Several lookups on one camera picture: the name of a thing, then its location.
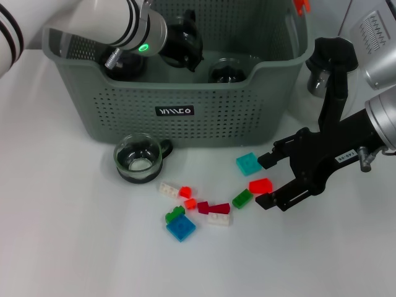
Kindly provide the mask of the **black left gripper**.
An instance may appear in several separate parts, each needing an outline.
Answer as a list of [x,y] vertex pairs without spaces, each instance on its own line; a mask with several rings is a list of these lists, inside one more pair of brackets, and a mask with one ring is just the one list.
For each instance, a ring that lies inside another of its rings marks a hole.
[[169,26],[160,56],[172,67],[195,72],[204,60],[202,35],[197,30],[186,32],[182,26]]

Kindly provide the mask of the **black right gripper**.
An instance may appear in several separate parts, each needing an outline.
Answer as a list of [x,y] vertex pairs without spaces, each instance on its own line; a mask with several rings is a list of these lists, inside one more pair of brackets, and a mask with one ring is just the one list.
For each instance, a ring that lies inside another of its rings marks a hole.
[[269,169],[289,157],[296,178],[276,191],[257,196],[256,202],[265,210],[278,207],[285,212],[310,195],[322,193],[332,173],[357,160],[337,161],[339,155],[360,147],[373,152],[384,145],[365,110],[320,132],[308,132],[304,127],[276,140],[272,150],[257,159],[261,167]]

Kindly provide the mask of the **bright red slope brick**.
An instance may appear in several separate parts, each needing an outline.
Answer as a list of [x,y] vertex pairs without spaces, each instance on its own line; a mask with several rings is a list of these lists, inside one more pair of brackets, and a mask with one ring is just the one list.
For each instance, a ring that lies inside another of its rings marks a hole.
[[253,194],[268,194],[273,192],[273,184],[268,178],[257,179],[249,183],[248,189]]

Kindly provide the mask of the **glass teacup black handle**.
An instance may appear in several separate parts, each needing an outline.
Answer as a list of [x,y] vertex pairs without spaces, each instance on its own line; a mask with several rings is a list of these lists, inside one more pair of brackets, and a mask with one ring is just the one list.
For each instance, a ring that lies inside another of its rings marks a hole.
[[168,44],[176,59],[202,54],[202,37],[197,28],[195,10],[187,9],[168,22]]
[[245,72],[236,58],[220,58],[209,69],[208,83],[232,84],[244,80]]

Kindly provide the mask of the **teal square toy brick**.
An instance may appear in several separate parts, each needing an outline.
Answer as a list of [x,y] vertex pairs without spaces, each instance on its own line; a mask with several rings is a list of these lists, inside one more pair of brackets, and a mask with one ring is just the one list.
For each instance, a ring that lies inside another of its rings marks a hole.
[[244,176],[255,174],[262,169],[252,152],[237,158],[236,164]]

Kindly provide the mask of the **green rectangular toy brick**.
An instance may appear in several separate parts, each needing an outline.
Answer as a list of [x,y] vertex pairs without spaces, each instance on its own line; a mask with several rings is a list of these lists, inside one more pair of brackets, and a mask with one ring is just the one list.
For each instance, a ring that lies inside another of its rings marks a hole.
[[232,200],[232,204],[237,209],[242,209],[253,197],[254,194],[249,189],[244,189]]

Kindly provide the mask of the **round glass jar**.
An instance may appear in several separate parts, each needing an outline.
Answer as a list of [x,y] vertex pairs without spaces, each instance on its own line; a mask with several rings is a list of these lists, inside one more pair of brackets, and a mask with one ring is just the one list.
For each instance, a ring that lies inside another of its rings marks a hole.
[[145,184],[154,180],[164,159],[173,151],[173,143],[159,141],[150,134],[130,134],[119,141],[113,159],[119,175],[129,183]]

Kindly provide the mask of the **black bin logo label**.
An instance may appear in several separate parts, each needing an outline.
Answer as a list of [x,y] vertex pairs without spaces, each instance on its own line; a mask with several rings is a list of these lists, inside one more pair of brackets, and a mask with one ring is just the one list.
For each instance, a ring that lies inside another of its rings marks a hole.
[[156,106],[155,112],[158,117],[165,116],[194,116],[195,111],[192,105],[185,106]]

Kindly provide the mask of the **grey-green perforated storage bin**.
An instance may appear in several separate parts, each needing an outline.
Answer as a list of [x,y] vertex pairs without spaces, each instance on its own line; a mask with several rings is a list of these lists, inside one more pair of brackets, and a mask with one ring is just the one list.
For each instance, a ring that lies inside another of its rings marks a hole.
[[[176,147],[232,147],[268,141],[280,123],[303,63],[312,55],[310,12],[293,0],[154,0],[170,21],[196,12],[204,60],[195,72],[147,59],[133,81],[109,78],[109,47],[47,28],[44,54],[54,61],[89,135],[109,144],[142,132]],[[246,80],[208,83],[220,58],[239,59]],[[156,106],[194,107],[194,116],[158,117]]]

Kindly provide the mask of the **dark red toy brick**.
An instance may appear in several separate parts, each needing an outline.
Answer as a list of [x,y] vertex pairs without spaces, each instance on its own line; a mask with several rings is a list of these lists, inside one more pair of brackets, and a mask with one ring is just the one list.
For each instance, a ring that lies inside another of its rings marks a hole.
[[210,205],[207,201],[205,201],[199,202],[197,204],[197,209],[199,213],[204,215],[208,215],[209,213],[229,214],[231,207],[229,203]]

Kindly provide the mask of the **white two-stud toy brick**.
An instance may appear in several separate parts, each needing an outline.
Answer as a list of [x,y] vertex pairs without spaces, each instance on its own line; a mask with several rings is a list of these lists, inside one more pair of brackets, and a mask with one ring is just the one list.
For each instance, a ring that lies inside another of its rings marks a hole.
[[207,223],[217,226],[230,226],[231,214],[209,213],[207,216]]

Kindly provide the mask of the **black clay teapot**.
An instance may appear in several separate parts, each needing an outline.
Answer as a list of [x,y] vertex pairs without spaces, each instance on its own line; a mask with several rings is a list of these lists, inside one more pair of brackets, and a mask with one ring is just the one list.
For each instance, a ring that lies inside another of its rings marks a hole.
[[147,68],[147,58],[133,53],[123,52],[112,69],[104,67],[106,75],[118,81],[133,81],[140,77]]

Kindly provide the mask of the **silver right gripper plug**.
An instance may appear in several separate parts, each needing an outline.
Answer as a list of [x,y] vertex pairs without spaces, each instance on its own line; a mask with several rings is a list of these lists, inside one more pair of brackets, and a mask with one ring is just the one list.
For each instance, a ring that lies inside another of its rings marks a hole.
[[371,171],[371,163],[376,158],[376,152],[372,153],[367,147],[359,147],[357,150],[360,169],[363,173],[368,173]]

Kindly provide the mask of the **small white toy brick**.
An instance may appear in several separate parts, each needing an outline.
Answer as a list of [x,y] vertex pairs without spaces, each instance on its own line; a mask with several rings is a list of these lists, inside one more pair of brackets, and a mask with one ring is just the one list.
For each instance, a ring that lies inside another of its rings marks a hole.
[[160,183],[159,192],[167,197],[177,199],[179,197],[179,188],[167,183]]

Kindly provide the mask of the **blue square toy brick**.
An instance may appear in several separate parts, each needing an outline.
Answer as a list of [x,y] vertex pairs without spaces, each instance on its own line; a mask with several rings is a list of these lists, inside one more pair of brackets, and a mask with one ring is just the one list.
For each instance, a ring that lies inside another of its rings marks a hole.
[[183,242],[195,230],[196,226],[190,219],[181,214],[166,225],[166,229],[179,241]]

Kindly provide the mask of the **small green toy brick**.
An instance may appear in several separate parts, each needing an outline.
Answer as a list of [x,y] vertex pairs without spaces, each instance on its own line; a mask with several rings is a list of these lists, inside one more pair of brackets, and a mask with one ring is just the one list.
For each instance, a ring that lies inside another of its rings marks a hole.
[[165,215],[165,222],[166,224],[169,224],[170,222],[172,222],[175,218],[177,218],[178,216],[180,216],[181,214],[185,214],[185,209],[183,206],[177,206],[175,207],[171,212],[168,212]]

